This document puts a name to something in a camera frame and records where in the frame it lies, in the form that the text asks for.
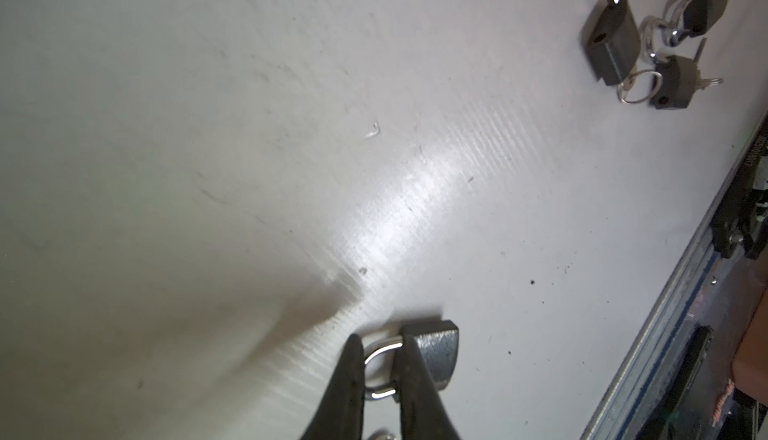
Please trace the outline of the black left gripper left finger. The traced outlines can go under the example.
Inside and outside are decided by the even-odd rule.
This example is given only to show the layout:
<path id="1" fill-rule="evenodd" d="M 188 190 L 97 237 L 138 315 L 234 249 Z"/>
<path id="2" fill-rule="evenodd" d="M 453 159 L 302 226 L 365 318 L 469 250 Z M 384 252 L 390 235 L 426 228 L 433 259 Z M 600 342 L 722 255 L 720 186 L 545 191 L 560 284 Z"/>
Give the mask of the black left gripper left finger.
<path id="1" fill-rule="evenodd" d="M 351 334 L 301 440 L 360 440 L 365 403 L 364 347 Z"/>

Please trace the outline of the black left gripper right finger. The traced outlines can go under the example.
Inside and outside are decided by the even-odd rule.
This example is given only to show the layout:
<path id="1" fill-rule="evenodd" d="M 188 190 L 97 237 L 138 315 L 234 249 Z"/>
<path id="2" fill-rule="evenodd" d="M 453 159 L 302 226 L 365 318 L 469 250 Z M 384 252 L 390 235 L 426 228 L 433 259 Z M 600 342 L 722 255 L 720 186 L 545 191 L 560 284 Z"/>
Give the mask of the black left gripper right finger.
<path id="1" fill-rule="evenodd" d="M 394 383 L 405 440 L 459 440 L 416 340 L 404 336 L 394 359 Z"/>

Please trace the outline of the black padlock with ring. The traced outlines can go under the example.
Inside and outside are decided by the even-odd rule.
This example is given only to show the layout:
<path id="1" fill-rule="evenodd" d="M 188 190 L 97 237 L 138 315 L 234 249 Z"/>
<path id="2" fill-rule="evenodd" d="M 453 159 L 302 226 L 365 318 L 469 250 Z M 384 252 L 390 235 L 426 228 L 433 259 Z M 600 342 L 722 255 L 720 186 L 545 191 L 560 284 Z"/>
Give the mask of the black padlock with ring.
<path id="1" fill-rule="evenodd" d="M 407 353 L 405 339 L 411 338 L 416 351 L 426 366 L 429 378 L 437 391 L 444 390 L 451 381 L 459 353 L 459 327 L 451 320 L 432 320 L 407 324 L 395 336 L 375 341 L 364 348 L 364 367 L 381 356 L 392 356 L 389 379 L 377 386 L 365 387 L 366 401 L 394 398 L 399 401 L 401 368 Z"/>

